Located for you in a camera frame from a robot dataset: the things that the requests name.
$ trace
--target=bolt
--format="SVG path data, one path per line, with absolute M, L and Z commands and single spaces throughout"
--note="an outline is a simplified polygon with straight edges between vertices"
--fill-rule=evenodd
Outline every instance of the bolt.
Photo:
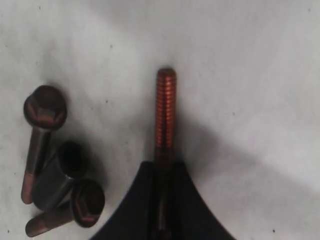
M 71 221 L 83 228 L 90 228 L 97 223 L 104 207 L 104 191 L 98 183 L 86 179 L 73 188 L 69 202 L 29 220 L 25 233 L 33 238 Z
M 155 197 L 156 218 L 153 236 L 157 240 L 171 239 L 169 214 L 169 181 L 174 158 L 177 74 L 172 68 L 160 69 L 156 79 L 155 111 Z
M 66 101 L 55 87 L 41 85 L 25 100 L 23 113 L 26 121 L 32 126 L 32 133 L 21 199 L 25 204 L 31 204 L 31 190 L 43 167 L 51 132 L 61 128 L 66 121 Z
M 177 74 L 172 68 L 160 69 L 156 80 L 155 167 L 171 167 L 176 117 Z

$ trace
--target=bolt head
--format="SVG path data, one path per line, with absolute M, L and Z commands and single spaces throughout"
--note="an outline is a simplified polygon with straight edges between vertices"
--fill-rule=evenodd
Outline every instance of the bolt head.
M 84 180 L 76 186 L 71 201 L 75 221 L 85 228 L 98 221 L 105 207 L 104 191 L 92 180 Z
M 24 102 L 25 119 L 33 126 L 57 130 L 66 121 L 66 101 L 53 86 L 39 86 Z

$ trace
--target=white surface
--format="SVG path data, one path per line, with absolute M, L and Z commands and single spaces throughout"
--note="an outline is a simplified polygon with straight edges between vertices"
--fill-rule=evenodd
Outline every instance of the white surface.
M 0 239 L 26 239 L 39 212 L 20 199 L 29 93 L 64 89 L 52 145 L 85 143 L 107 199 L 95 227 L 38 239 L 86 240 L 152 156 L 155 73 L 172 65 L 177 148 L 222 224 L 238 240 L 318 240 L 319 22 L 316 0 L 0 0 Z

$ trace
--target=cylindrical spacer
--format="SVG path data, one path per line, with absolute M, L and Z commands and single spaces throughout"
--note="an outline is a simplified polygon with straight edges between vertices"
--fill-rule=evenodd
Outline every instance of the cylindrical spacer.
M 85 172 L 86 158 L 83 149 L 77 143 L 65 142 L 34 183 L 34 205 L 42 211 L 52 210 Z

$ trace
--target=threaded bolt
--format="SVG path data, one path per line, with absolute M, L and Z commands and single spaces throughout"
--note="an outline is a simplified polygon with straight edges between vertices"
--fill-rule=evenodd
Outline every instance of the threaded bolt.
M 73 188 L 69 202 L 29 220 L 25 233 L 33 238 L 71 221 L 83 228 L 90 228 L 99 220 L 104 206 L 105 195 L 100 185 L 93 180 L 83 180 Z
M 170 168 L 173 158 L 176 117 L 177 74 L 172 68 L 162 68 L 156 78 L 155 167 Z
M 66 101 L 58 89 L 42 85 L 25 100 L 23 113 L 26 121 L 32 126 L 32 134 L 21 199 L 25 204 L 31 204 L 32 186 L 43 167 L 51 132 L 58 130 L 66 121 Z

